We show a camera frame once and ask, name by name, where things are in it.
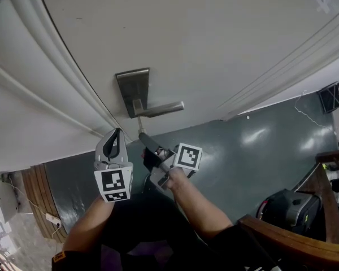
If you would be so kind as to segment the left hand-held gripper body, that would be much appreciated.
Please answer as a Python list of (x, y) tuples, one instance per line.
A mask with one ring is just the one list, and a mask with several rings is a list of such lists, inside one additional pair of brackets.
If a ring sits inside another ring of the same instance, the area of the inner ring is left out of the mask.
[(106, 203), (120, 202), (131, 198), (133, 164), (94, 162), (94, 176), (98, 190)]

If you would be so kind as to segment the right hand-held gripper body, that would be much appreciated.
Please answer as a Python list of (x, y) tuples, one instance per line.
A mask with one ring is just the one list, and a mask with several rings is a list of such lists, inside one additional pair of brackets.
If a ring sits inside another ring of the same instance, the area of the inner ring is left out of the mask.
[(174, 151), (158, 147), (154, 152), (154, 157), (149, 179), (159, 190), (164, 191), (167, 188), (168, 172), (171, 169), (181, 168), (187, 178), (199, 171), (202, 148), (184, 143), (180, 143)]

